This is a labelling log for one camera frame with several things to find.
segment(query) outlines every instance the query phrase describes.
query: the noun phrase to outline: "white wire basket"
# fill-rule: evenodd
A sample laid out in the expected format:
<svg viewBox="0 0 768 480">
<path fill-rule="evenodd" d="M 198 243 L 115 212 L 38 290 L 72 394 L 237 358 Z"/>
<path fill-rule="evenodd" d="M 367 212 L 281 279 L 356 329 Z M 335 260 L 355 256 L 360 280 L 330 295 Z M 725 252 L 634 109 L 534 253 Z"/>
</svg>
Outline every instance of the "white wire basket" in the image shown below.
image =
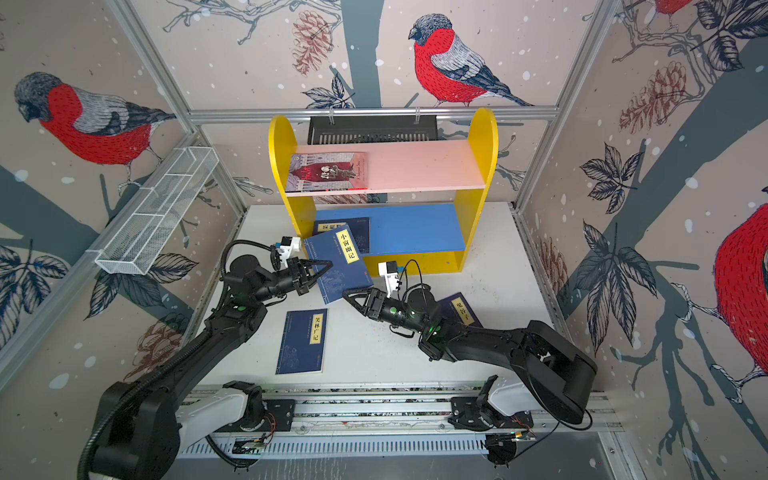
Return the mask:
<svg viewBox="0 0 768 480">
<path fill-rule="evenodd" d="M 210 147 L 179 148 L 174 153 L 168 172 L 147 188 L 147 197 L 96 259 L 107 273 L 146 275 L 219 163 Z"/>
</svg>

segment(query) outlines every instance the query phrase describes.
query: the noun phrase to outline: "white table surface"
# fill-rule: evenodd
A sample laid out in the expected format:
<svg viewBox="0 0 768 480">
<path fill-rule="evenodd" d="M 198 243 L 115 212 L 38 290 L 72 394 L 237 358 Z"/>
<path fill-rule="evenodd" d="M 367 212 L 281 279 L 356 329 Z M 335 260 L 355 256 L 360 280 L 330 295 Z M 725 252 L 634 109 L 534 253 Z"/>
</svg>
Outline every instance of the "white table surface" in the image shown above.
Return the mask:
<svg viewBox="0 0 768 480">
<path fill-rule="evenodd" d="M 283 205 L 252 206 L 237 238 L 275 243 L 293 235 Z M 268 252 L 237 245 L 229 259 L 252 253 L 271 270 Z M 411 278 L 411 284 L 418 281 Z M 508 205 L 486 203 L 472 248 L 461 273 L 425 275 L 437 300 L 462 292 L 483 326 L 491 329 L 525 327 L 532 319 L 551 325 L 544 300 L 525 254 Z M 374 286 L 385 290 L 383 280 Z M 218 301 L 221 283 L 208 307 Z M 276 375 L 286 312 L 328 309 L 323 371 Z M 315 286 L 303 296 L 269 307 L 261 327 L 248 342 L 224 358 L 200 382 L 198 388 L 220 386 L 232 380 L 254 382 L 264 388 L 390 388 L 474 386 L 495 374 L 511 370 L 472 360 L 429 362 L 419 350 L 418 339 L 390 333 L 388 323 L 360 315 L 345 300 L 323 305 Z"/>
</svg>

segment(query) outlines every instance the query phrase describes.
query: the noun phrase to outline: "book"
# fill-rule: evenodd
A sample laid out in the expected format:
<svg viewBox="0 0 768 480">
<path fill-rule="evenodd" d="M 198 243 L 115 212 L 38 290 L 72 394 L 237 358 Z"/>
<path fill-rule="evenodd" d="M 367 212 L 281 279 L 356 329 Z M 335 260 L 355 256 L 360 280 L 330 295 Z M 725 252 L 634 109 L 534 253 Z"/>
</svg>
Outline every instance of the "book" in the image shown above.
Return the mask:
<svg viewBox="0 0 768 480">
<path fill-rule="evenodd" d="M 366 190 L 367 156 L 363 152 L 294 154 L 286 192 Z"/>
<path fill-rule="evenodd" d="M 276 374 L 323 371 L 328 309 L 286 314 Z"/>
<path fill-rule="evenodd" d="M 440 313 L 451 322 L 461 322 L 466 326 L 476 326 L 483 328 L 475 312 L 469 306 L 467 299 L 461 292 L 454 293 L 451 296 L 439 300 Z"/>
<path fill-rule="evenodd" d="M 360 218 L 339 218 L 338 220 L 315 220 L 315 227 L 312 235 L 327 232 L 342 225 L 349 225 L 352 231 L 352 237 L 355 239 L 358 251 L 363 255 L 371 251 L 371 219 L 368 217 Z"/>
<path fill-rule="evenodd" d="M 335 302 L 344 290 L 373 285 L 366 263 L 362 261 L 349 225 L 304 239 L 306 255 L 312 260 L 330 260 L 333 266 L 317 280 L 323 302 Z M 315 272 L 321 267 L 314 266 Z"/>
</svg>

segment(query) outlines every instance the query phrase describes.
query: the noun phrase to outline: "blue book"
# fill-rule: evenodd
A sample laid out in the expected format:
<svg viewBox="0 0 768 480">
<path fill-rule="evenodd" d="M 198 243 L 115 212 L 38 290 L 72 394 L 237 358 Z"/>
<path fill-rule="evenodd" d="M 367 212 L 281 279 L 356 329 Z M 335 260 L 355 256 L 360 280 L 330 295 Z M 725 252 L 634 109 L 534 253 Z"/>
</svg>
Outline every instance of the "blue book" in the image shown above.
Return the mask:
<svg viewBox="0 0 768 480">
<path fill-rule="evenodd" d="M 464 323 L 466 326 L 476 326 L 482 328 L 482 323 L 472 311 L 472 308 L 467 303 L 467 299 L 459 293 L 454 293 L 451 296 L 439 300 L 440 313 L 450 322 Z"/>
<path fill-rule="evenodd" d="M 312 235 L 327 232 L 342 225 L 349 225 L 352 236 L 355 239 L 355 245 L 360 253 L 366 255 L 371 251 L 371 219 L 369 217 L 360 218 L 339 218 L 337 220 L 315 220 L 315 228 Z"/>
<path fill-rule="evenodd" d="M 328 309 L 287 313 L 276 374 L 323 370 L 327 320 Z"/>
<path fill-rule="evenodd" d="M 331 269 L 317 280 L 326 305 L 340 299 L 344 290 L 373 285 L 349 225 L 305 239 L 304 248 L 311 260 L 333 262 Z M 313 268 L 316 273 L 321 270 L 318 266 Z"/>
</svg>

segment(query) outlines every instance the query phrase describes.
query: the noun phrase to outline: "bird illustration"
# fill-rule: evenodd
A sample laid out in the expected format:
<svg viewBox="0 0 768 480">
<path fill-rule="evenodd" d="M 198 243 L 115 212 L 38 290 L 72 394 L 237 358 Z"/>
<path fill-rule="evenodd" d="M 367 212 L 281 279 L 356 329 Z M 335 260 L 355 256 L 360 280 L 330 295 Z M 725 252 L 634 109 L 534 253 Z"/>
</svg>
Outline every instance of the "bird illustration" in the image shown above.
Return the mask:
<svg viewBox="0 0 768 480">
<path fill-rule="evenodd" d="M 768 204 L 761 205 L 723 240 L 717 249 L 714 276 L 716 308 L 698 306 L 690 300 L 684 285 L 673 285 L 683 290 L 688 302 L 683 321 L 690 319 L 694 308 L 719 318 L 752 356 L 755 366 L 741 380 L 735 380 L 722 366 L 710 366 L 733 384 L 736 396 L 729 400 L 741 403 L 744 385 L 768 376 Z"/>
<path fill-rule="evenodd" d="M 416 78 L 437 98 L 436 107 L 446 101 L 469 106 L 469 102 L 484 97 L 507 98 L 531 106 L 515 97 L 493 75 L 485 60 L 464 45 L 445 15 L 432 13 L 419 18 L 408 39 L 415 41 Z"/>
<path fill-rule="evenodd" d="M 131 162 L 147 149 L 154 154 L 149 145 L 152 132 L 176 118 L 116 95 L 73 87 L 41 71 L 21 79 L 14 95 L 22 117 L 27 122 L 37 118 L 73 154 L 95 164 L 125 165 L 128 179 L 118 192 L 128 184 L 139 185 L 131 180 Z"/>
</svg>

